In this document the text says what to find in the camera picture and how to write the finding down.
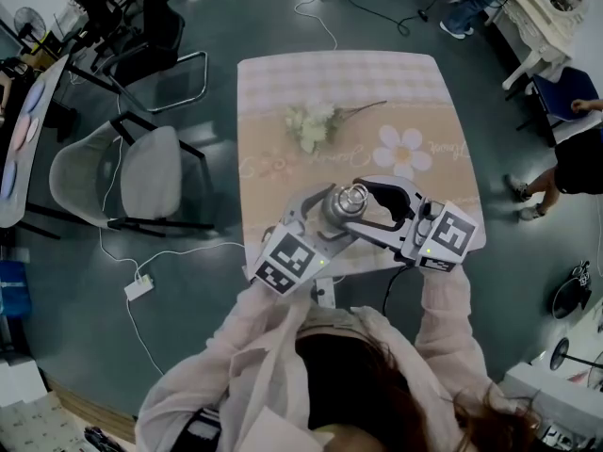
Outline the person's left forearm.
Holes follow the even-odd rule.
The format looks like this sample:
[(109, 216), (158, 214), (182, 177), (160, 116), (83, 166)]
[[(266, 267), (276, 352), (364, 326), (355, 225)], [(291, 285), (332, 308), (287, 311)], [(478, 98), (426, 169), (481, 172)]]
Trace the person's left forearm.
[(265, 284), (254, 281), (236, 297), (236, 304), (220, 326), (220, 338), (235, 350), (241, 350), (266, 333), (271, 322), (293, 306), (297, 299), (279, 298)]

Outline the black round stand base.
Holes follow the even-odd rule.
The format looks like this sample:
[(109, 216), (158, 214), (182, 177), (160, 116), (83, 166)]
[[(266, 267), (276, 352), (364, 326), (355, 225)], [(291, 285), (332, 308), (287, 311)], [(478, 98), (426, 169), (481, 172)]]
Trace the black round stand base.
[(555, 348), (553, 349), (553, 351), (551, 353), (550, 361), (549, 361), (549, 368), (552, 371), (559, 369), (566, 360), (575, 362), (575, 363), (585, 364), (594, 369), (603, 370), (603, 363), (587, 361), (587, 360), (584, 360), (581, 358), (571, 356), (569, 354), (569, 348), (570, 348), (570, 341), (567, 337), (564, 337), (563, 339), (561, 339), (560, 342), (555, 346)]

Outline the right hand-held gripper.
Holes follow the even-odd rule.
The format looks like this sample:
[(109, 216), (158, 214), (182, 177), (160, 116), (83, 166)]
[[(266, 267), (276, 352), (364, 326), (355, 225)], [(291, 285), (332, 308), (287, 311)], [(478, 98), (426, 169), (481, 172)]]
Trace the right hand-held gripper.
[(392, 219), (414, 219), (411, 227), (407, 223), (388, 227), (349, 221), (344, 223), (349, 234), (381, 248), (399, 251), (407, 266), (451, 272), (464, 261), (479, 224), (456, 204), (422, 201), (422, 194), (411, 180), (395, 175), (357, 177), (353, 183), (364, 186)]

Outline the white artificial flower bunch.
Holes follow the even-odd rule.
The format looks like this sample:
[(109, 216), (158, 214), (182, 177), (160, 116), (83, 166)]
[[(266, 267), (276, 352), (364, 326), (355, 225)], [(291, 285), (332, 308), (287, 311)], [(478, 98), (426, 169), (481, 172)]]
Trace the white artificial flower bunch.
[(331, 103), (290, 106), (285, 111), (285, 128), (305, 153), (313, 154), (323, 144), (331, 144), (346, 121), (386, 103), (384, 100), (356, 107), (339, 107)]

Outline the blue storage bag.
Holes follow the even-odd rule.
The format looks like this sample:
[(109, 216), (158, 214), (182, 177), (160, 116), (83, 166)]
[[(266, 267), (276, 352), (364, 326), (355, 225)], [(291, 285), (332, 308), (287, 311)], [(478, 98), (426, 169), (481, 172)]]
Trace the blue storage bag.
[(30, 315), (31, 311), (24, 264), (0, 261), (0, 315), (23, 318)]

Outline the steel bottle lid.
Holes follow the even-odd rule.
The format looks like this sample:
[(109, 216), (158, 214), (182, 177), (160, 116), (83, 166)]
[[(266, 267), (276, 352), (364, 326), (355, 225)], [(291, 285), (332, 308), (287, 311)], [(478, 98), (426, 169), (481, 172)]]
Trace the steel bottle lid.
[(362, 216), (367, 208), (368, 190), (359, 183), (343, 186), (335, 199), (336, 209), (341, 216)]

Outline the black striped pouch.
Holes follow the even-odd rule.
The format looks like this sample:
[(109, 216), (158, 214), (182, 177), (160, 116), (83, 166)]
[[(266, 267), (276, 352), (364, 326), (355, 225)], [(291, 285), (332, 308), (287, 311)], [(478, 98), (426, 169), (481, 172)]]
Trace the black striped pouch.
[(218, 452), (221, 435), (219, 412), (211, 408), (197, 410), (188, 422), (187, 433), (200, 447), (200, 452)]

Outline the black chrome-framed chair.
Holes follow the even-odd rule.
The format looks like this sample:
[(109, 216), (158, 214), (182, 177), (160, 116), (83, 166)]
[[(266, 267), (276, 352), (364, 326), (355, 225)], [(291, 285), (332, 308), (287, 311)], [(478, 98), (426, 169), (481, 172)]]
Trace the black chrome-framed chair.
[[(138, 109), (150, 114), (159, 114), (202, 100), (208, 88), (209, 56), (205, 51), (184, 56), (179, 54), (185, 28), (184, 18), (170, 7), (169, 0), (143, 0), (142, 16), (142, 32), (129, 40), (119, 54), (110, 57), (102, 65), (103, 75), (117, 87), (121, 95)], [(139, 80), (199, 58), (204, 62), (203, 86), (196, 95), (185, 100), (148, 107), (127, 89)]]

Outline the white patterned boxes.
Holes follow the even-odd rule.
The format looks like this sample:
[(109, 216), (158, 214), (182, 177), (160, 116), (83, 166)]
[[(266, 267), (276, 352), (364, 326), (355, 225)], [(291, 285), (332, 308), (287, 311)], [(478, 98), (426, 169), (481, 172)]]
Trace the white patterned boxes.
[(0, 358), (0, 452), (80, 452), (82, 440), (36, 363)]

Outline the blue chair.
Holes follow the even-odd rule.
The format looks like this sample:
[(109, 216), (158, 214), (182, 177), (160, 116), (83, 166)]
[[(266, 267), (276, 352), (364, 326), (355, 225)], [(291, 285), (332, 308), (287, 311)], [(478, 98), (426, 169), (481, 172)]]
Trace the blue chair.
[(556, 81), (534, 74), (525, 87), (510, 93), (505, 100), (517, 94), (525, 98), (531, 114), (516, 130), (535, 127), (549, 147), (603, 124), (603, 111), (575, 112), (572, 108), (576, 100), (599, 99), (591, 77), (584, 71), (565, 67)]

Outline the checked tablecloth covered table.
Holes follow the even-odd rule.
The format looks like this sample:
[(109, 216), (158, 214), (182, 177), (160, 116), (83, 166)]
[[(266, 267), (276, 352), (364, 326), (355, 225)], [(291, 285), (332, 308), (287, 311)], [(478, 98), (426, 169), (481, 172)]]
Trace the checked tablecloth covered table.
[[(306, 153), (287, 130), (296, 106), (332, 105), (352, 116)], [(433, 57), (383, 51), (262, 56), (237, 66), (237, 153), (246, 262), (291, 195), (367, 175), (413, 181), (482, 221), (464, 132)]]

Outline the person's right forearm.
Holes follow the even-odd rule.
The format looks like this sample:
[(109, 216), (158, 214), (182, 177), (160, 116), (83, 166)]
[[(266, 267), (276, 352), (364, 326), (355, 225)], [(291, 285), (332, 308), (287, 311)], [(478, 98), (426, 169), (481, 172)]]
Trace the person's right forearm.
[(462, 266), (450, 273), (422, 270), (423, 316), (415, 346), (425, 360), (471, 357), (475, 348), (470, 315), (470, 283)]

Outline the black dome-shaped case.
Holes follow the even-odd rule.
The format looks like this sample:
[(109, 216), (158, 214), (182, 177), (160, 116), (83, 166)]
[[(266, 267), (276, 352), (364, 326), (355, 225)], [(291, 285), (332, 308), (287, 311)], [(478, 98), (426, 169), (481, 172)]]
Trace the black dome-shaped case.
[(570, 316), (578, 307), (585, 309), (592, 295), (589, 268), (589, 261), (581, 261), (552, 293), (550, 312), (553, 318), (562, 320)]

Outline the blue plate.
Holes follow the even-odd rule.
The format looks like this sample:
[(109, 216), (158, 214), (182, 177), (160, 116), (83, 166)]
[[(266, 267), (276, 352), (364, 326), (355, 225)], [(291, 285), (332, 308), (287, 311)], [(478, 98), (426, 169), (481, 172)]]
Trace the blue plate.
[(0, 184), (0, 198), (7, 200), (14, 188), (15, 180), (17, 175), (17, 164), (14, 160), (9, 160), (5, 166), (2, 176), (2, 182)]
[(29, 90), (24, 100), (23, 113), (29, 114), (39, 103), (45, 90), (45, 82), (36, 82)]

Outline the person's body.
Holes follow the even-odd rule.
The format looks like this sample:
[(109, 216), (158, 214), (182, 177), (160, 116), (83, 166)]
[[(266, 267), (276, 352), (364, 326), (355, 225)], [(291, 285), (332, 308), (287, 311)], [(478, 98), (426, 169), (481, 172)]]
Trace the person's body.
[(317, 306), (306, 290), (241, 350), (220, 338), (146, 396), (138, 452), (197, 452), (187, 433), (219, 412), (218, 452), (522, 452), (530, 427), (471, 357), (425, 360), (370, 307)]

